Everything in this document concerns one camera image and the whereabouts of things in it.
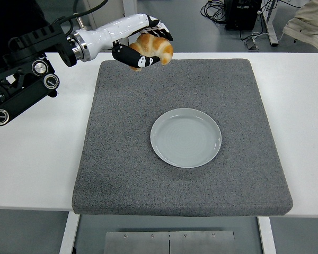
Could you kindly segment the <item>white and black hand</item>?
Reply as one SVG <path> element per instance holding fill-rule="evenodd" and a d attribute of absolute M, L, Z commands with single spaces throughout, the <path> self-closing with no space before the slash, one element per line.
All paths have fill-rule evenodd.
<path fill-rule="evenodd" d="M 159 19 L 134 14 L 110 22 L 95 30 L 77 30 L 71 37 L 77 60 L 96 58 L 101 50 L 110 50 L 115 60 L 134 71 L 157 62 L 167 65 L 173 58 L 173 38 Z"/>

